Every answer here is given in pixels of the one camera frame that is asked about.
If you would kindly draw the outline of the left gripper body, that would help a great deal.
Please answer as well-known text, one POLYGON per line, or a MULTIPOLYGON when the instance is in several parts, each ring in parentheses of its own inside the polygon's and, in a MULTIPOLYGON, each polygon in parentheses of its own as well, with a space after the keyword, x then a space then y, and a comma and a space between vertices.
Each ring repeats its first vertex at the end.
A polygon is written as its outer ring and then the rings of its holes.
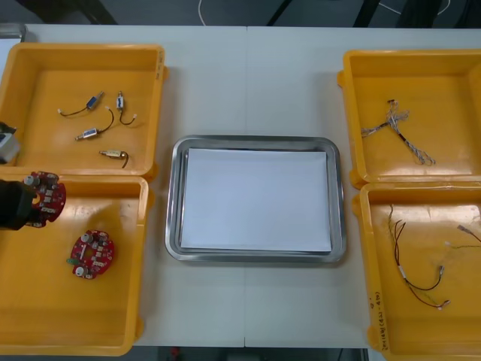
POLYGON ((1 180, 1 229, 19 230, 30 222, 35 215, 36 196, 37 193, 22 182, 1 180))

